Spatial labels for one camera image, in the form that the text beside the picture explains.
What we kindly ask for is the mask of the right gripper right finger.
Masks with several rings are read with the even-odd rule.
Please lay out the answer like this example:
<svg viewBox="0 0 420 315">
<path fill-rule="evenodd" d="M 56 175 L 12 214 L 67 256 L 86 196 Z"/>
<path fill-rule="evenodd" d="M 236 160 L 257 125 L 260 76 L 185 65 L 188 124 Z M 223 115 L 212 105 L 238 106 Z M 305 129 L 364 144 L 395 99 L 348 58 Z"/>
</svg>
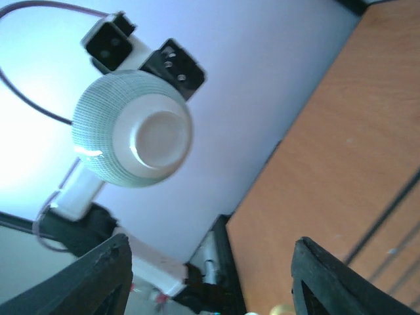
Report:
<svg viewBox="0 0 420 315">
<path fill-rule="evenodd" d="M 299 315 L 416 314 L 309 237 L 295 243 L 291 275 L 293 303 Z"/>
</svg>

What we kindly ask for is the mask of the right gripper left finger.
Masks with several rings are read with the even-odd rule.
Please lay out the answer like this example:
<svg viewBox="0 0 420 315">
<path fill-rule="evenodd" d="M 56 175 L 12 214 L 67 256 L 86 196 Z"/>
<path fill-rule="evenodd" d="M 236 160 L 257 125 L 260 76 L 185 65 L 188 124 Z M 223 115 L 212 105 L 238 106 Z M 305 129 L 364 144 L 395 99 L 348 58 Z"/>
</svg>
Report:
<svg viewBox="0 0 420 315">
<path fill-rule="evenodd" d="M 128 237 L 116 234 L 1 304 L 2 314 L 124 314 L 133 280 Z"/>
</svg>

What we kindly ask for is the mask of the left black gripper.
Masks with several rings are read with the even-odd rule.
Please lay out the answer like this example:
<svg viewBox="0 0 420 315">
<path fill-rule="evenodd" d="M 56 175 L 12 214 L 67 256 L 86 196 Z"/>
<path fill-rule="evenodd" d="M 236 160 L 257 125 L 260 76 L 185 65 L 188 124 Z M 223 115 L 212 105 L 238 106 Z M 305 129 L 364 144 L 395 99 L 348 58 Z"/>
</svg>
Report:
<svg viewBox="0 0 420 315">
<path fill-rule="evenodd" d="M 188 101 L 204 84 L 204 69 L 173 38 L 155 50 L 139 68 L 172 85 Z"/>
</svg>

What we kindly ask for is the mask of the light green ceramic bowl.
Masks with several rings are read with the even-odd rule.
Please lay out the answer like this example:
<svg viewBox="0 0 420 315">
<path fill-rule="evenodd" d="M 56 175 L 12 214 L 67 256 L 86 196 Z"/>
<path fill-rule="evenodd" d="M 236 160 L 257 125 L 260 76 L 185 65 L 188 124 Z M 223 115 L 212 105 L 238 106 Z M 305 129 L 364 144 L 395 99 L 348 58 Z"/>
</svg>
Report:
<svg viewBox="0 0 420 315">
<path fill-rule="evenodd" d="M 183 96 L 140 70 L 98 78 L 77 101 L 72 118 L 75 153 L 98 178 L 122 187 L 170 177 L 186 159 L 192 138 Z"/>
</svg>

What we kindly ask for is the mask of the dark wire dish rack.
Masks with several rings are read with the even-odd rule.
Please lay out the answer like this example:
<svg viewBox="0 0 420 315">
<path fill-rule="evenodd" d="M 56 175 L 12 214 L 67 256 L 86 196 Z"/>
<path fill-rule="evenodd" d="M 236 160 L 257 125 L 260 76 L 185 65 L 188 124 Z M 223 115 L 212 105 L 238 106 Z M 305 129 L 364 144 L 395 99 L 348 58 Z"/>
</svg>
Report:
<svg viewBox="0 0 420 315">
<path fill-rule="evenodd" d="M 344 263 L 392 296 L 419 291 L 419 171 L 361 237 Z"/>
</svg>

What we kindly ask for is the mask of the cream yellow mug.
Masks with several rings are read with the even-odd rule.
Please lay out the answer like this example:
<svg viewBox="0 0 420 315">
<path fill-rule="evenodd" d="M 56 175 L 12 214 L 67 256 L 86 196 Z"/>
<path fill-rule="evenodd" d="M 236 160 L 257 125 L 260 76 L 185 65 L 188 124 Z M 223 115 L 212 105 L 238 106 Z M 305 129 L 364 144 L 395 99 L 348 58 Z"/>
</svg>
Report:
<svg viewBox="0 0 420 315">
<path fill-rule="evenodd" d="M 295 309 L 288 304 L 278 304 L 271 309 L 269 315 L 295 315 Z"/>
</svg>

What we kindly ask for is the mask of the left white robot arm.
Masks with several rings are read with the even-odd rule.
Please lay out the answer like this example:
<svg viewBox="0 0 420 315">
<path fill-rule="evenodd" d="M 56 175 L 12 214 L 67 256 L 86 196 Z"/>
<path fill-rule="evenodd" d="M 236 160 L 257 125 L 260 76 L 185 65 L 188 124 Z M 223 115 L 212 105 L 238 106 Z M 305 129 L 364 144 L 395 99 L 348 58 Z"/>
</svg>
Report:
<svg viewBox="0 0 420 315">
<path fill-rule="evenodd" d="M 195 60 L 174 39 L 168 39 L 141 66 L 172 84 L 185 98 L 190 98 L 204 82 L 204 72 Z M 45 230 L 64 250 L 81 257 L 106 241 L 113 234 L 123 233 L 108 210 L 96 203 L 76 207 L 76 219 L 57 213 L 52 201 L 59 195 L 55 191 L 40 210 L 32 224 L 32 232 L 39 243 L 48 247 L 41 235 Z M 156 289 L 157 309 L 165 310 L 165 302 L 172 299 L 198 314 L 207 308 L 206 284 L 198 267 L 189 262 L 182 264 L 152 249 L 133 236 L 129 237 L 133 254 L 133 278 L 144 281 Z"/>
</svg>

